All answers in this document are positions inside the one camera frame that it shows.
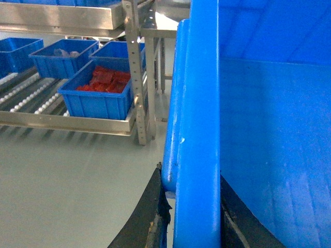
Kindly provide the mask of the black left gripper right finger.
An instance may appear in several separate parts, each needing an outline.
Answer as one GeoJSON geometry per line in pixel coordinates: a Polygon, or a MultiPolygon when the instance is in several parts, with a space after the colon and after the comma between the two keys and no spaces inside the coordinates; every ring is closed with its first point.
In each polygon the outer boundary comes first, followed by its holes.
{"type": "Polygon", "coordinates": [[[221,247],[284,247],[221,177],[221,247]]]}

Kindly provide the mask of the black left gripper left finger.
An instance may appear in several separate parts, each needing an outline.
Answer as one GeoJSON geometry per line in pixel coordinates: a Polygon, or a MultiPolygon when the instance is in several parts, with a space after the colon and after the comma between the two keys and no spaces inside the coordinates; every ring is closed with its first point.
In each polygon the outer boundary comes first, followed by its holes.
{"type": "Polygon", "coordinates": [[[109,247],[167,247],[169,205],[159,162],[128,221],[109,247]]]}

